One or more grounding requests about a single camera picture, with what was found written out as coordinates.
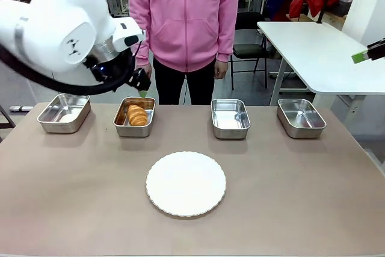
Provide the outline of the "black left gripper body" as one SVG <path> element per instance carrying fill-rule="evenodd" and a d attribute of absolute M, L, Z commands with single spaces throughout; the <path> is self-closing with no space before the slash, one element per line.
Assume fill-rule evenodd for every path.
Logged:
<path fill-rule="evenodd" d="M 148 91 L 151 80 L 143 68 L 137 68 L 134 70 L 132 76 L 128 78 L 126 83 L 138 91 Z"/>

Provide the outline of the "golden croissant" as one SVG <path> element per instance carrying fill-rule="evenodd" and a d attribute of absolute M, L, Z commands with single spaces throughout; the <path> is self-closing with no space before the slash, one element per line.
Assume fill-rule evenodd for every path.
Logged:
<path fill-rule="evenodd" d="M 129 105 L 127 112 L 128 122 L 131 126 L 146 126 L 148 124 L 147 113 L 138 105 Z"/>

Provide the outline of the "steel rectangular container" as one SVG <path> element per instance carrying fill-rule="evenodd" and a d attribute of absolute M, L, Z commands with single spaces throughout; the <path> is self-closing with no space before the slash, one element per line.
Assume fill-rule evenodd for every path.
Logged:
<path fill-rule="evenodd" d="M 243 101 L 213 99 L 211 116 L 214 136 L 223 140 L 243 140 L 251 126 Z"/>
<path fill-rule="evenodd" d="M 320 113 L 305 99 L 279 99 L 277 117 L 291 138 L 318 138 L 327 127 Z"/>
<path fill-rule="evenodd" d="M 138 105 L 145 109 L 148 124 L 146 126 L 131 126 L 127 112 L 129 105 Z M 114 125 L 120 137 L 148 137 L 152 129 L 156 101 L 154 98 L 128 97 L 124 98 L 114 118 Z"/>
<path fill-rule="evenodd" d="M 51 100 L 37 121 L 47 133 L 73 134 L 80 129 L 90 111 L 89 96 L 62 93 Z"/>

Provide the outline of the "person's left hand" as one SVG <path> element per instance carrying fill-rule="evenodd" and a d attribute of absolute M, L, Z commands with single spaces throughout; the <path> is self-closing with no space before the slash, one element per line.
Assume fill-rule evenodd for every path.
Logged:
<path fill-rule="evenodd" d="M 228 70 L 228 62 L 216 60 L 214 65 L 214 78 L 223 79 Z"/>

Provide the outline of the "black trousers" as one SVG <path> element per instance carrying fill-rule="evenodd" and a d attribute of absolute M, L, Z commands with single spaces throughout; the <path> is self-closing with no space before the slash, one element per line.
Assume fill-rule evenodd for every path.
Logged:
<path fill-rule="evenodd" d="M 186 79 L 192 105 L 209 105 L 214 91 L 215 60 L 193 71 L 180 72 L 153 59 L 156 88 L 161 105 L 178 105 L 183 82 Z"/>

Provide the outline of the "large white side table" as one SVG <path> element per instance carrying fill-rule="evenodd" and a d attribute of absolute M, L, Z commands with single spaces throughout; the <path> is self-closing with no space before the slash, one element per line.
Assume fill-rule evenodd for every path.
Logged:
<path fill-rule="evenodd" d="M 327 23 L 258 22 L 312 92 L 332 95 L 385 95 L 385 59 L 355 64 L 366 48 Z"/>

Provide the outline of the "pink zip hoodie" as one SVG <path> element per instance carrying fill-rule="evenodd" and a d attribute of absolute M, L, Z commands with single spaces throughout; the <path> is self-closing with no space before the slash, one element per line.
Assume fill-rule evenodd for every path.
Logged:
<path fill-rule="evenodd" d="M 134 46 L 136 65 L 149 55 L 180 72 L 213 60 L 227 62 L 233 51 L 238 0 L 129 0 L 129 14 L 146 32 Z"/>

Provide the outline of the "white scalloped plate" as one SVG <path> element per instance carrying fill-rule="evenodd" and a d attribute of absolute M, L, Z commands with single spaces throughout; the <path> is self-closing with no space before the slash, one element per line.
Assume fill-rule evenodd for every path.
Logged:
<path fill-rule="evenodd" d="M 188 218 L 214 209 L 226 193 L 226 176 L 213 158 L 182 151 L 163 156 L 149 170 L 146 193 L 161 211 Z"/>

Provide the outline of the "black chair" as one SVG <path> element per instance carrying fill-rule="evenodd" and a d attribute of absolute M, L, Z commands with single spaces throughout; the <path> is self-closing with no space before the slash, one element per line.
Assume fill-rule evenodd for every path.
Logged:
<path fill-rule="evenodd" d="M 239 30 L 253 30 L 257 32 L 259 22 L 264 22 L 265 18 L 262 14 L 255 11 L 242 11 L 237 13 L 235 31 Z M 258 43 L 243 43 L 233 45 L 233 54 L 230 56 L 230 77 L 231 89 L 234 90 L 234 74 L 247 72 L 263 72 L 264 86 L 268 88 L 268 69 L 267 59 L 269 52 L 266 49 L 266 37 L 262 37 L 261 44 Z M 236 62 L 254 61 L 253 70 L 239 70 L 234 71 L 233 64 Z"/>

